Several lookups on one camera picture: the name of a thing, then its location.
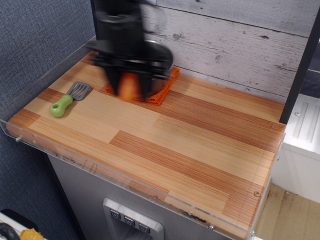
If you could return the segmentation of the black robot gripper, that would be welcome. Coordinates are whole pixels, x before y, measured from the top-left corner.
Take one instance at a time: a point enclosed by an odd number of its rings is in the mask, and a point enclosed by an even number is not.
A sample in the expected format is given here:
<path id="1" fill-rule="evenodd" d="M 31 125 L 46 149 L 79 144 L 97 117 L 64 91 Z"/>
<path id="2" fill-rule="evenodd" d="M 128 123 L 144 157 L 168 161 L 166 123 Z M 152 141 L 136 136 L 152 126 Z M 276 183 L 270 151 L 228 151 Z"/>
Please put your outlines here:
<path id="1" fill-rule="evenodd" d="M 97 39 L 86 44 L 98 52 L 93 58 L 96 66 L 104 69 L 112 90 L 118 96 L 122 73 L 138 75 L 141 98 L 144 102 L 154 94 L 154 78 L 146 73 L 144 48 L 145 30 L 139 9 L 130 12 L 95 13 Z"/>

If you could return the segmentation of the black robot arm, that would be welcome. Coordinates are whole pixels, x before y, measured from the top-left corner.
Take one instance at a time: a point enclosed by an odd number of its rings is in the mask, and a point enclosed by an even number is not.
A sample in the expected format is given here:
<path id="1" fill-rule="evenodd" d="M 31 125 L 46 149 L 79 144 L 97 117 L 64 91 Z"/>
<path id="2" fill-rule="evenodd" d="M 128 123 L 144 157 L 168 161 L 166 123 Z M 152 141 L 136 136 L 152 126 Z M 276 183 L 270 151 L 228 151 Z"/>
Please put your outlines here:
<path id="1" fill-rule="evenodd" d="M 140 96 L 146 100 L 155 79 L 167 80 L 174 55 L 165 45 L 147 40 L 141 5 L 147 0 L 93 0 L 96 40 L 85 46 L 97 51 L 92 60 L 104 69 L 112 90 L 119 95 L 124 73 L 137 75 Z"/>

